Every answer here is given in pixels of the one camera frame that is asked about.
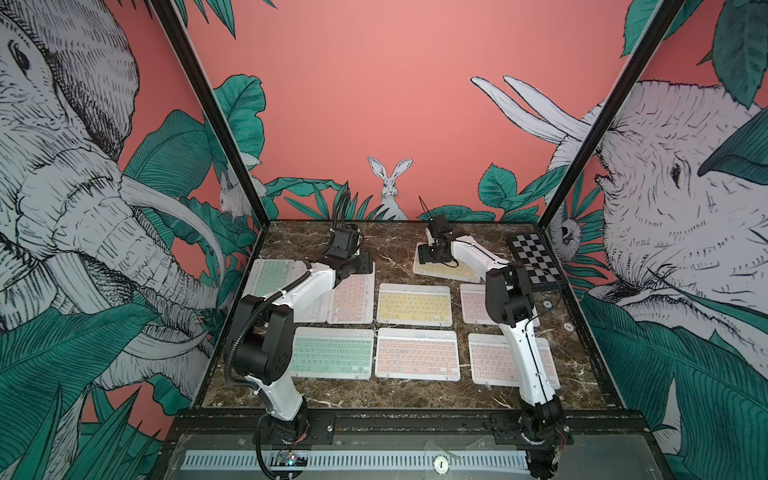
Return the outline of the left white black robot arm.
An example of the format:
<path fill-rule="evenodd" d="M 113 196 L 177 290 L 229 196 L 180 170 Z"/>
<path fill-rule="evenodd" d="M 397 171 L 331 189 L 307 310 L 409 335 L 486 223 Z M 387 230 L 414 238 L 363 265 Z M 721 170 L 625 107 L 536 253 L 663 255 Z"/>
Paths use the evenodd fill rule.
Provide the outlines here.
<path fill-rule="evenodd" d="M 247 294 L 237 302 L 224 344 L 225 382 L 259 395 L 267 413 L 294 422 L 306 409 L 305 398 L 288 373 L 296 331 L 294 316 L 344 280 L 371 272 L 371 254 L 360 249 L 341 256 L 306 260 L 302 274 L 267 297 Z"/>

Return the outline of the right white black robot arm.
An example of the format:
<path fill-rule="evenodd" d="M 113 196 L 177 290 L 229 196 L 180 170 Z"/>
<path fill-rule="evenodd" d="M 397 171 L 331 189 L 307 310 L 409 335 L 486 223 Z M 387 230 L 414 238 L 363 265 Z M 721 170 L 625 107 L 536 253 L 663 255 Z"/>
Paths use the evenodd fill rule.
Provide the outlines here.
<path fill-rule="evenodd" d="M 538 349 L 537 314 L 526 269 L 497 256 L 467 234 L 430 234 L 420 252 L 427 262 L 462 262 L 482 277 L 486 312 L 499 325 L 518 371 L 521 434 L 533 445 L 564 446 L 565 415 Z"/>

